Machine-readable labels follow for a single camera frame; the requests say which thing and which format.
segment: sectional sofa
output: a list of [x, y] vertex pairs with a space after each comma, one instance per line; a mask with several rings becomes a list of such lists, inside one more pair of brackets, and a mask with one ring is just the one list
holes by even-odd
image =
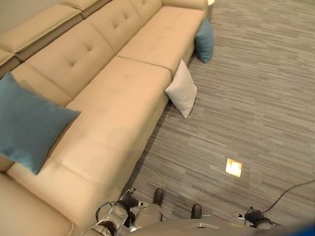
[[38, 175], [0, 156], [0, 235], [78, 236], [119, 197], [207, 0], [63, 0], [0, 36], [0, 72], [81, 111]]

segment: backrest cushion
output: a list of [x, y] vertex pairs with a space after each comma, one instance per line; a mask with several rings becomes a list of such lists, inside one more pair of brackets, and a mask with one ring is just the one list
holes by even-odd
[[65, 106], [114, 57], [102, 36], [82, 21], [12, 71], [22, 87]]
[[162, 0], [130, 0], [143, 24], [146, 24], [162, 8]]
[[86, 19], [118, 53], [143, 23], [129, 0], [113, 0]]

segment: floor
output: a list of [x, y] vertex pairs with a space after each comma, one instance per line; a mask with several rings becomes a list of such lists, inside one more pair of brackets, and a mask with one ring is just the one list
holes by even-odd
[[[234, 221], [315, 179], [315, 1], [217, 0], [213, 11], [214, 56], [189, 63], [194, 109], [185, 119], [166, 106], [126, 186], [145, 201], [162, 187], [164, 219], [189, 218], [199, 203]], [[228, 158], [243, 163], [240, 178], [225, 172]], [[315, 183], [266, 215], [315, 218]]]

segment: seat cushion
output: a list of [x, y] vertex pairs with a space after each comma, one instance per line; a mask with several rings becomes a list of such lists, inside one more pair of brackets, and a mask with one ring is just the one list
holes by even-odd
[[102, 203], [119, 197], [164, 110], [170, 83], [167, 69], [113, 58], [68, 104], [81, 114], [40, 173], [15, 163], [7, 174], [84, 231]]
[[0, 174], [0, 189], [0, 235], [73, 235], [73, 223], [7, 175]]
[[203, 16], [200, 10], [163, 6], [117, 55], [168, 68], [174, 76]]

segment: black cable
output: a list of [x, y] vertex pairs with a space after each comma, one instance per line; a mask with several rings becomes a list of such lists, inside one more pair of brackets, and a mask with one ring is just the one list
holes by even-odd
[[299, 187], [299, 186], [302, 186], [302, 185], [305, 185], [305, 184], [309, 184], [309, 183], [312, 183], [314, 181], [315, 181], [315, 179], [313, 179], [311, 181], [308, 181], [308, 182], [305, 182], [305, 183], [297, 184], [297, 185], [295, 185], [293, 187], [290, 187], [289, 189], [287, 189], [286, 191], [284, 191], [281, 194], [281, 196], [275, 201], [275, 203], [272, 204], [271, 207], [269, 207], [267, 210], [263, 211], [263, 213], [266, 213], [266, 212], [270, 211], [275, 206], [275, 204], [277, 204], [277, 202], [283, 197], [283, 195], [286, 194], [288, 191], [290, 191], [292, 188], [296, 188], [296, 187]]

